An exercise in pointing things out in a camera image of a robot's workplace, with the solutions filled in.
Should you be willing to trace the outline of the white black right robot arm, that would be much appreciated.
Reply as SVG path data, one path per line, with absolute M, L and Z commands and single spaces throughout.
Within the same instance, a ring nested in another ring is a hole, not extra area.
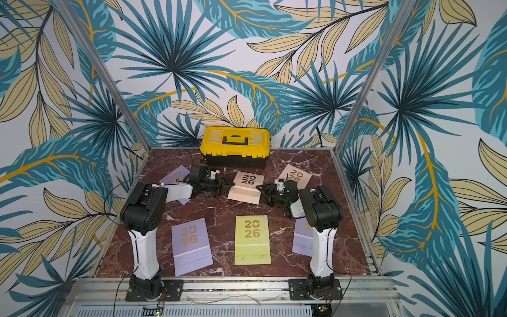
M 282 179 L 258 185 L 256 189 L 266 205 L 281 208 L 288 218 L 306 219 L 313 238 L 308 289 L 313 292 L 332 289 L 335 282 L 334 236 L 343 219 L 343 208 L 331 190 L 324 185 L 300 190 L 294 180 Z

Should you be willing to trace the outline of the green desk calendar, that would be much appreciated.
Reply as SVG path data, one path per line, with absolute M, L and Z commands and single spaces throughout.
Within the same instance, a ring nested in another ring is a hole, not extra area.
M 236 216 L 235 265 L 270 265 L 269 225 L 266 215 Z

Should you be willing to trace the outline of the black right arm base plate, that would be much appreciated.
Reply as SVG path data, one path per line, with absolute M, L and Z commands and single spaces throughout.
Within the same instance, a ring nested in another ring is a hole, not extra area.
M 290 279 L 288 283 L 292 301 L 319 301 L 329 297 L 332 300 L 341 300 L 343 298 L 340 282 L 333 276 L 317 279 L 308 276 L 305 279 Z

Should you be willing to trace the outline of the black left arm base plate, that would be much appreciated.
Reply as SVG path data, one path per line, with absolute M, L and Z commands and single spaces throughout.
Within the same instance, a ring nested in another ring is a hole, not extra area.
M 160 281 L 129 282 L 125 300 L 127 302 L 178 302 L 180 301 L 184 281 L 180 279 L 162 279 Z

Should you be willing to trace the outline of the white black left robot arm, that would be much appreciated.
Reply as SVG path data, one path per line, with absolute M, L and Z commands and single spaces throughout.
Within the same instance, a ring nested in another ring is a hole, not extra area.
M 134 270 L 129 287 L 149 297 L 161 292 L 156 232 L 168 202 L 196 198 L 205 192 L 217 197 L 227 193 L 233 186 L 234 182 L 226 180 L 220 170 L 211 169 L 205 162 L 196 163 L 187 176 L 173 183 L 157 185 L 138 182 L 120 214 L 133 247 Z

